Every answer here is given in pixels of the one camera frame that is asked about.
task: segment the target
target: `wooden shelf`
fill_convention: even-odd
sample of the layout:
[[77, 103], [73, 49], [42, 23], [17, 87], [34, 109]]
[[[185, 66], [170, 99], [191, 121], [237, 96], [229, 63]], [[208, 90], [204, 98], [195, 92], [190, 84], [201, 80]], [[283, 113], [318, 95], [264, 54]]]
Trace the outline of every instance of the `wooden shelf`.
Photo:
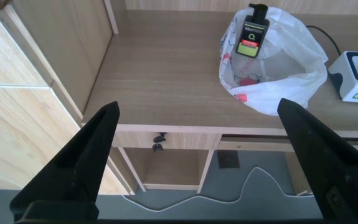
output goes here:
[[198, 190], [208, 150], [125, 148], [146, 189]]
[[[117, 130], [286, 135], [277, 116], [243, 105], [220, 84], [219, 42], [234, 13], [128, 11], [112, 38], [83, 122], [118, 101]], [[298, 15], [329, 32], [342, 50], [358, 50], [358, 16]], [[332, 43], [312, 30], [330, 58]], [[308, 110], [342, 137], [358, 138], [358, 103], [340, 100], [330, 79]]]

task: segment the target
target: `drawer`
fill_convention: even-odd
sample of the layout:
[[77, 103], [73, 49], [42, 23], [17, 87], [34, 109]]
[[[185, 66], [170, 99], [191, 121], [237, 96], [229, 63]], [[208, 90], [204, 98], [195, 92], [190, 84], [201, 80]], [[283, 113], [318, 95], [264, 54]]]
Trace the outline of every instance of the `drawer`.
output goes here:
[[[358, 150], [358, 141], [348, 141]], [[294, 152], [289, 139], [222, 137], [217, 149]]]
[[[117, 131], [112, 145], [114, 147], [148, 148], [153, 147], [156, 132]], [[166, 141], [160, 144], [164, 149], [217, 149], [221, 134], [211, 133], [166, 133]]]

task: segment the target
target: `desk surface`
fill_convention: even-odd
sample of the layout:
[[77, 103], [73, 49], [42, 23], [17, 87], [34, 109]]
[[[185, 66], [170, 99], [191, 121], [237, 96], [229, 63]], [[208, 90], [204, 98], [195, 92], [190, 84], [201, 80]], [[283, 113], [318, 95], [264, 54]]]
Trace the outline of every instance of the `desk surface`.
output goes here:
[[[277, 116], [256, 112], [221, 86], [219, 42], [231, 12], [128, 11], [112, 38], [83, 122], [118, 101], [119, 130], [286, 135]], [[358, 16], [297, 15], [328, 32], [342, 51], [358, 50]], [[330, 58], [330, 41], [312, 30]], [[358, 103], [340, 100], [330, 79], [308, 110], [342, 137], [358, 138]]]

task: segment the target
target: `red label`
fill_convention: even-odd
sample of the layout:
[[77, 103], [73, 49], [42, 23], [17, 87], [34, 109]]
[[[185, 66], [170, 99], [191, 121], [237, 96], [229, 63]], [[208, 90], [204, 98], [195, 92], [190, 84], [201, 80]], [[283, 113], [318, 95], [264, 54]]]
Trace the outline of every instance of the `red label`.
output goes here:
[[252, 41], [249, 41], [249, 40], [242, 40], [241, 43], [243, 45], [247, 45], [247, 46], [251, 46], [251, 47], [258, 47], [258, 43], [256, 42], [252, 42]]

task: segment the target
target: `cabinet door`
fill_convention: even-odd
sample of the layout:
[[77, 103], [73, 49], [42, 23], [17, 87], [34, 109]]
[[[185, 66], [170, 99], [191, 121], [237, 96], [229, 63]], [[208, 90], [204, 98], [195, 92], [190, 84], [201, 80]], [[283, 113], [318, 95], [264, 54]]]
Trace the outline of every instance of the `cabinet door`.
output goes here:
[[12, 0], [3, 11], [30, 45], [23, 50], [36, 52], [45, 73], [83, 113], [112, 37], [103, 1]]
[[[79, 127], [51, 88], [0, 87], [0, 189], [21, 189]], [[109, 168], [100, 194], [128, 194]]]
[[0, 84], [47, 86], [0, 21]]

